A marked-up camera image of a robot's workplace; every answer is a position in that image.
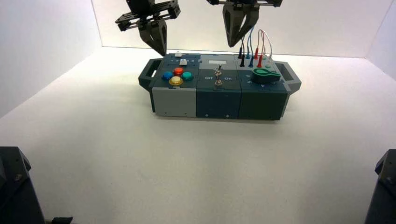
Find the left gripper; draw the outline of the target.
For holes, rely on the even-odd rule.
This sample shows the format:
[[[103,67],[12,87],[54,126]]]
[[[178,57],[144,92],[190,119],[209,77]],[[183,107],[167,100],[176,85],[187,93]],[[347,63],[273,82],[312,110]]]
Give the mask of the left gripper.
[[[122,14],[115,23],[120,31],[138,28],[140,38],[157,53],[166,55],[167,25],[165,20],[175,19],[180,13],[177,0],[155,3],[154,0],[127,0],[130,11]]]

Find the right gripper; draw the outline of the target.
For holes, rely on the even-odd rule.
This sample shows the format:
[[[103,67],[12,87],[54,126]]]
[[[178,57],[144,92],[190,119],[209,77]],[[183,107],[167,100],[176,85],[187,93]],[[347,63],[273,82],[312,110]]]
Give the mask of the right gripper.
[[[234,47],[257,23],[258,6],[280,7],[282,4],[282,0],[207,0],[207,2],[211,5],[224,5],[222,13],[229,47]]]

